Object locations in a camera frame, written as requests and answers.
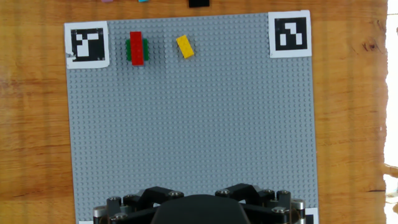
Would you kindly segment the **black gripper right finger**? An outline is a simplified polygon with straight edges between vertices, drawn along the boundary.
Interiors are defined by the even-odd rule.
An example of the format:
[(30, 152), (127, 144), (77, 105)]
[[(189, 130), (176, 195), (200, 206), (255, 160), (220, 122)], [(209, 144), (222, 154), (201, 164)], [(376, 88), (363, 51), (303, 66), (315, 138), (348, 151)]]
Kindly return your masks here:
[(261, 189), (236, 184), (215, 192), (217, 197), (238, 202), (251, 223), (306, 224), (305, 201), (293, 198), (288, 190)]

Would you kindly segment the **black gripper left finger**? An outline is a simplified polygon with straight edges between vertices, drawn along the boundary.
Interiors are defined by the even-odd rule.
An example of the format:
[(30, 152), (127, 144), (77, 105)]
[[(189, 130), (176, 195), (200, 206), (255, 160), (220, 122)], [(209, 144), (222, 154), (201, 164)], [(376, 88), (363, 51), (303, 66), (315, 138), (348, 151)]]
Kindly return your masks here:
[(150, 224), (158, 210), (155, 204), (183, 197), (183, 192), (163, 187), (151, 187), (123, 197), (112, 196), (106, 199), (106, 205), (93, 208), (93, 224)]

